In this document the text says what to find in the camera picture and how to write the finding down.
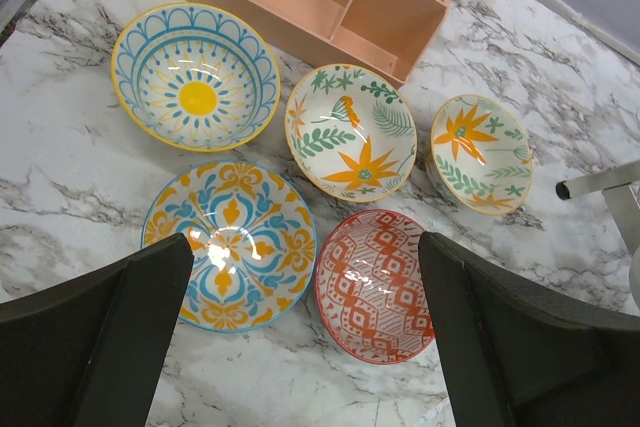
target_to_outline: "gray marble veining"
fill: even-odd
[[[369,207],[324,195],[293,161],[283,105],[310,68],[280,51],[279,112],[248,145],[188,153],[131,122],[111,86],[111,48],[136,14],[171,1],[39,0],[0,49],[0,302],[137,250],[158,190],[205,160],[259,162],[293,181],[320,242]],[[407,214],[555,290],[637,313],[630,258],[604,202],[597,194],[561,202],[554,186],[638,157],[638,68],[534,0],[452,2],[402,89],[419,128],[417,165],[409,182],[375,206]],[[503,218],[448,203],[424,171],[436,110],[470,92],[503,103],[534,144],[531,195]],[[278,322],[246,334],[177,326],[148,426],[326,425],[455,425],[435,343],[404,364],[362,363],[327,334],[312,293]]]

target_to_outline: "table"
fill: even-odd
[[[146,210],[168,180],[193,164],[233,158],[290,179],[310,205],[320,242],[357,211],[397,210],[529,279],[637,313],[630,258],[602,197],[562,202],[554,191],[559,180],[637,158],[636,66],[535,0],[453,0],[402,89],[419,131],[410,182],[363,206],[326,196],[296,167],[283,105],[310,68],[280,51],[279,112],[248,145],[189,153],[131,121],[111,86],[111,48],[137,13],[171,1],[38,0],[0,49],[0,302],[136,251]],[[502,218],[445,202],[424,171],[436,110],[469,92],[514,112],[535,148],[526,208]],[[177,325],[148,426],[327,425],[455,425],[435,343],[403,364],[360,362],[326,332],[311,292],[282,319],[245,334]]]

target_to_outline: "bowl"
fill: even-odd
[[[176,232],[195,257],[180,319],[242,332],[283,315],[307,288],[316,255],[311,213],[269,170],[213,162],[176,177],[153,201],[142,247]]]
[[[257,136],[280,97],[278,64],[244,21],[210,5],[161,5],[124,28],[111,57],[120,103],[181,149],[216,152]]]
[[[316,301],[349,354],[373,364],[410,359],[434,338],[418,265],[423,228],[387,210],[349,217],[318,258]]]
[[[440,108],[425,165],[443,197],[488,215],[516,210],[533,182],[525,130],[504,107],[473,94]]]
[[[289,97],[287,143],[319,189],[372,202],[398,189],[416,158],[416,127],[400,94],[354,65],[328,65],[304,77]]]

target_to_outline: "painted pattern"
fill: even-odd
[[[415,162],[417,136],[407,106],[383,79],[351,65],[322,67],[296,86],[285,134],[318,188],[355,202],[389,195]]]
[[[422,232],[401,214],[369,210],[329,236],[315,279],[318,310],[354,357],[402,362],[434,338],[418,266]]]
[[[116,42],[112,78],[143,129],[201,151],[256,136],[280,92],[277,63],[259,35],[203,4],[160,6],[134,19]]]
[[[152,204],[142,246],[182,232],[195,256],[180,318],[233,332],[275,320],[310,282],[316,237],[309,209],[280,176],[242,162],[201,165]]]
[[[497,103],[475,95],[455,97],[438,111],[426,167],[444,197],[493,215],[522,205],[533,177],[522,128]]]

